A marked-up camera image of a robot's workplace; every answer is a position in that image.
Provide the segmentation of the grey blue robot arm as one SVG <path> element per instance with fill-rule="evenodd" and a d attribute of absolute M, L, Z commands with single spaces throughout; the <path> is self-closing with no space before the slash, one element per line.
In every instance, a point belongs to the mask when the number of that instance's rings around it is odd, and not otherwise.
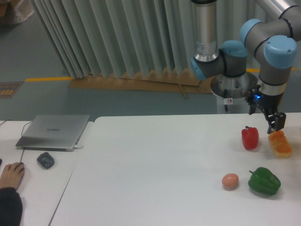
<path fill-rule="evenodd" d="M 223 75 L 240 78 L 246 73 L 246 57 L 252 54 L 260 64 L 257 82 L 246 86 L 245 101 L 249 113 L 261 111 L 268 122 L 268 132 L 285 126 L 286 115 L 278 106 L 297 55 L 301 39 L 301 7 L 294 0 L 260 0 L 258 4 L 272 21 L 246 21 L 239 31 L 239 40 L 217 46 L 216 6 L 214 0 L 192 2 L 196 18 L 196 53 L 190 60 L 199 80 Z"/>

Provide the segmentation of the black sleeved forearm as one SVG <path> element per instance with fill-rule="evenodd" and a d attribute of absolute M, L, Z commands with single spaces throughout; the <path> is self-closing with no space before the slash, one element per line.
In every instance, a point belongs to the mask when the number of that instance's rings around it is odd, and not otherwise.
<path fill-rule="evenodd" d="M 0 225 L 19 226 L 23 213 L 23 204 L 15 188 L 0 189 Z"/>

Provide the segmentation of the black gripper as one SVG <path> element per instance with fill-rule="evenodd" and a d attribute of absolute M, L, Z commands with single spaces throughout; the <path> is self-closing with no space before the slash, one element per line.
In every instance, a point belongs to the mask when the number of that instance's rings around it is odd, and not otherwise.
<path fill-rule="evenodd" d="M 268 95 L 260 91 L 261 86 L 256 85 L 249 89 L 245 101 L 249 106 L 249 115 L 252 115 L 258 109 L 267 117 L 268 130 L 271 134 L 274 131 L 280 131 L 285 126 L 286 114 L 278 111 L 278 106 L 282 99 L 283 93 L 278 95 Z"/>

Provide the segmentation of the person's hand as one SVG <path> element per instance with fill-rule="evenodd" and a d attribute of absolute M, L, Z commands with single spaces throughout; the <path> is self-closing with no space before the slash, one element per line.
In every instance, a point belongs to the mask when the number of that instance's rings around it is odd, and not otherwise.
<path fill-rule="evenodd" d="M 8 164 L 4 167 L 3 172 L 0 176 L 0 188 L 14 188 L 17 190 L 20 186 L 21 180 L 24 176 L 24 172 L 22 174 L 18 174 L 19 162 L 15 162 L 12 164 Z"/>

